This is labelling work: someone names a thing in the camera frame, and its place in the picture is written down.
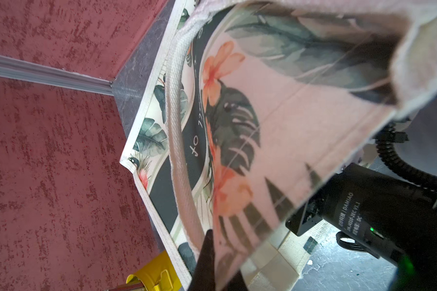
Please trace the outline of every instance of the green leaf print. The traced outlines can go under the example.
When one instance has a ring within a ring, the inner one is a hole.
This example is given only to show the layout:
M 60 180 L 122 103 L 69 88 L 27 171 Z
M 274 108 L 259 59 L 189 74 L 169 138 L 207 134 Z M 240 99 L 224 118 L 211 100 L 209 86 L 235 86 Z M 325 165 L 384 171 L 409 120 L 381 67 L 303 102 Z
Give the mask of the green leaf print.
M 165 111 L 165 87 L 162 85 L 156 85 L 154 88 L 154 96 L 156 97 L 157 101 L 160 105 L 160 110 L 162 111 L 162 121 L 165 123 L 167 120 L 167 113 Z M 186 92 L 183 90 L 183 85 L 181 85 L 180 90 L 180 117 L 181 120 L 183 120 L 184 116 L 186 115 L 186 112 L 188 110 L 188 96 L 186 95 Z
M 184 26 L 184 23 L 186 22 L 186 20 L 188 20 L 189 18 L 189 13 L 186 9 L 183 9 L 183 13 L 181 14 L 180 17 L 180 23 L 178 24 L 178 29 L 181 29 Z
M 309 166 L 309 164 L 306 164 L 306 169 L 309 172 L 309 178 L 311 180 L 311 188 L 314 191 L 317 191 L 321 186 L 322 186 L 322 178 L 320 178 L 319 174 L 317 174 L 316 171 L 314 171 L 314 169 L 311 168 L 311 166 Z
M 213 203 L 209 201 L 209 199 L 212 198 L 212 191 L 213 191 L 213 185 L 214 185 L 214 171 L 212 168 L 212 158 L 209 158 L 209 168 L 207 170 L 207 183 L 205 184 L 204 188 L 202 189 L 202 194 L 204 195 L 204 199 L 209 205 L 210 211 L 213 210 Z
M 270 229 L 270 226 L 268 225 L 267 221 L 265 221 L 261 213 L 254 206 L 254 204 L 249 203 L 243 209 L 243 211 L 245 213 L 247 220 L 249 221 L 249 224 L 254 229 L 254 232 L 259 237 L 259 239 L 261 241 L 266 239 L 268 235 L 270 235 L 272 230 Z
M 216 282 L 223 282 L 225 280 L 235 257 L 236 252 L 228 252 L 218 261 L 217 267 L 215 268 Z
M 244 175 L 254 159 L 252 142 L 260 146 L 259 121 L 247 97 L 239 90 L 221 84 L 215 106 L 207 102 L 206 116 L 213 143 L 221 149 L 222 165 Z
M 226 234 L 225 222 L 223 221 L 223 217 L 219 216 L 218 221 L 220 222 L 220 231 L 221 231 L 224 239 L 226 240 L 227 243 L 230 243 L 230 240 L 228 239 L 228 235 Z
M 250 240 L 245 232 L 245 229 L 241 225 L 241 222 L 239 222 L 239 218 L 236 215 L 233 215 L 230 217 L 230 223 L 233 227 L 233 230 L 236 233 L 236 236 L 238 237 L 241 244 L 246 248 L 248 253 L 250 254 L 252 252 L 252 244 L 250 243 Z
M 371 102 L 394 101 L 388 64 L 396 37 L 367 31 L 368 23 L 354 17 L 295 16 L 276 4 L 244 9 L 226 32 L 266 66 L 299 82 L 345 88 Z
M 186 62 L 189 67 L 192 66 L 192 43 L 190 44 L 190 48 L 188 49 L 188 52 L 186 54 Z
M 293 203 L 269 179 L 265 178 L 265 183 L 269 189 L 275 212 L 279 220 L 283 221 L 294 210 Z
M 145 118 L 133 149 L 140 154 L 156 156 L 168 148 L 165 131 L 151 118 Z

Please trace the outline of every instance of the corner trim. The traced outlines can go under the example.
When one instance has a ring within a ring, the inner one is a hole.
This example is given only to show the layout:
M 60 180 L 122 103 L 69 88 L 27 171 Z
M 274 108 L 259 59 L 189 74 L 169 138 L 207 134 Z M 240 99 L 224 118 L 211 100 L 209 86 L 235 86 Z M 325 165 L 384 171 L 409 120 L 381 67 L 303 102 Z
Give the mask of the corner trim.
M 0 77 L 113 96 L 112 82 L 0 55 Z

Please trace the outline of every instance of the red stucco wall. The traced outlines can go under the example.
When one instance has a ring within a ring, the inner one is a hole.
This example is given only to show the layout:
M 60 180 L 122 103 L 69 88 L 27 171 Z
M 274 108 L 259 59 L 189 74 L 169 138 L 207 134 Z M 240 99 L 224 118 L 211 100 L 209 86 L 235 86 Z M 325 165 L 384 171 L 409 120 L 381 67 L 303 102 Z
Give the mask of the red stucco wall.
M 101 291 L 158 253 L 112 97 L 0 78 L 0 291 Z
M 166 0 L 0 0 L 0 55 L 116 76 Z

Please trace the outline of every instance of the yellow object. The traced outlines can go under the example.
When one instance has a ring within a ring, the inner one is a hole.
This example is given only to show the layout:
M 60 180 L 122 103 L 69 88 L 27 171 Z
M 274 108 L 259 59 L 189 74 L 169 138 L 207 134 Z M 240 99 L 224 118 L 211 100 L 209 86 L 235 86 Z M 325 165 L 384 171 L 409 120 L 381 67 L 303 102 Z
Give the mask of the yellow object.
M 147 291 L 178 291 L 181 282 L 166 251 L 163 251 L 142 269 L 129 275 L 126 283 L 139 279 Z

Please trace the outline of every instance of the orange flower print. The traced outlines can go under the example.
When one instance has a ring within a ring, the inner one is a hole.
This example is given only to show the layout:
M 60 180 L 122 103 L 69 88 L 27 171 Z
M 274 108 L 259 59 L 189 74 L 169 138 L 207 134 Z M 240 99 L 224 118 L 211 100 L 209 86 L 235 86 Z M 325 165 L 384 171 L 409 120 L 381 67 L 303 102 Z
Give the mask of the orange flower print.
M 243 54 L 231 53 L 234 46 L 232 41 L 227 41 L 222 44 L 216 56 L 210 56 L 205 60 L 202 71 L 204 112 L 207 108 L 207 100 L 211 106 L 214 106 L 220 97 L 221 85 L 217 80 L 236 70 L 245 60 Z
M 210 125 L 206 121 L 210 154 L 214 171 L 214 217 L 229 217 L 241 212 L 251 202 L 253 193 L 247 179 L 221 163 L 221 149 L 213 144 Z
M 140 182 L 147 190 L 147 185 L 149 182 L 149 176 L 147 176 L 147 172 L 149 171 L 150 167 L 149 157 L 143 156 L 139 152 L 135 152 L 134 156 L 130 157 L 128 160 L 130 160 L 136 166 L 136 171 Z
M 147 190 L 148 177 L 147 177 L 147 171 L 145 169 L 141 169 L 139 171 L 139 179 L 142 185 L 144 186 L 144 189 Z

